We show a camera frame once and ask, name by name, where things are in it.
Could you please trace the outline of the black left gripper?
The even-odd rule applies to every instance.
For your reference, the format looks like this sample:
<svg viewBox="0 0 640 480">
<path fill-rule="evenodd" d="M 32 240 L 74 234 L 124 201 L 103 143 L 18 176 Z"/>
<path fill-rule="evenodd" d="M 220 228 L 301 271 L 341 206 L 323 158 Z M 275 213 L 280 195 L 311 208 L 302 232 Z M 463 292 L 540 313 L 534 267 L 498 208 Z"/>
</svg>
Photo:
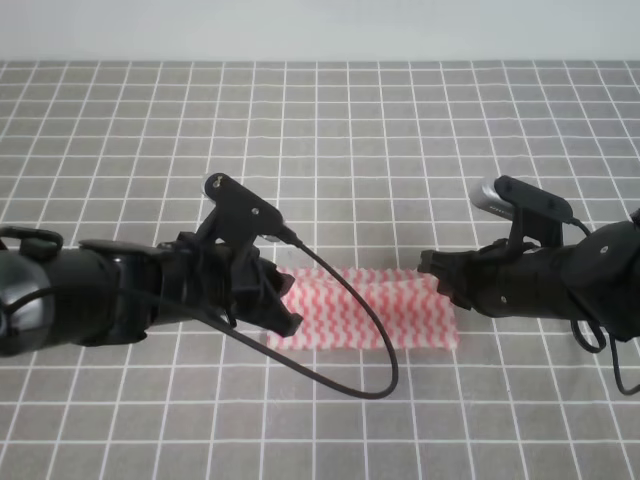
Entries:
<svg viewBox="0 0 640 480">
<path fill-rule="evenodd" d="M 224 243 L 200 243 L 187 232 L 158 246 L 162 298 L 189 308 L 229 313 L 279 336 L 293 336 L 303 317 L 280 298 L 295 278 L 277 270 L 250 247 L 236 252 Z"/>
</svg>

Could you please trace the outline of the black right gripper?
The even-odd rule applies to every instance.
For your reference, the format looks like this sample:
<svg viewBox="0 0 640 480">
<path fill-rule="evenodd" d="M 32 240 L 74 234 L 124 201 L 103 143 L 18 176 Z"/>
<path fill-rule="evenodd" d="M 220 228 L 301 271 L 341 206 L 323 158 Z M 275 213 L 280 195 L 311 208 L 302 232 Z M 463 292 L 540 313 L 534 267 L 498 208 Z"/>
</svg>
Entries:
<svg viewBox="0 0 640 480">
<path fill-rule="evenodd" d="M 492 318 L 537 318 L 531 306 L 517 306 L 506 293 L 506 281 L 500 271 L 522 260 L 538 247 L 525 242 L 508 253 L 508 241 L 499 239 L 479 250 L 445 252 L 424 250 L 418 272 L 437 279 L 437 292 L 461 309 L 475 310 Z"/>
</svg>

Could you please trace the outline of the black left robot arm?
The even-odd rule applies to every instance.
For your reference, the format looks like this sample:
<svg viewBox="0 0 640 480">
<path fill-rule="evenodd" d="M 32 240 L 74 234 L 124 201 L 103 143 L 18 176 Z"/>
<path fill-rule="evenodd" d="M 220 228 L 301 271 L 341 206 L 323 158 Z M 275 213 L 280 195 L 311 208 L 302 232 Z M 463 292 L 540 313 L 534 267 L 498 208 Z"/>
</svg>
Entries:
<svg viewBox="0 0 640 480">
<path fill-rule="evenodd" d="M 245 322 L 282 337 L 302 318 L 282 299 L 294 279 L 252 245 L 234 248 L 182 232 L 156 247 L 84 240 L 66 249 L 60 234 L 4 226 L 1 354 L 67 344 L 135 344 L 150 328 L 205 317 Z"/>
</svg>

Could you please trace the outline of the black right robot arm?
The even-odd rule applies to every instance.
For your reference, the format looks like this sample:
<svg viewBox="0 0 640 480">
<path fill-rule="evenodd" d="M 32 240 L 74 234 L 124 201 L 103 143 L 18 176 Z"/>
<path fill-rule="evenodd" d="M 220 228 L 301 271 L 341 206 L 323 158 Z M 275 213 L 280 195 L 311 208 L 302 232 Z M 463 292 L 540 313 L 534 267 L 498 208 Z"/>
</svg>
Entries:
<svg viewBox="0 0 640 480">
<path fill-rule="evenodd" d="M 476 251 L 421 254 L 452 303 L 492 318 L 591 321 L 616 340 L 639 335 L 639 215 L 570 246 L 510 253 L 500 239 Z"/>
</svg>

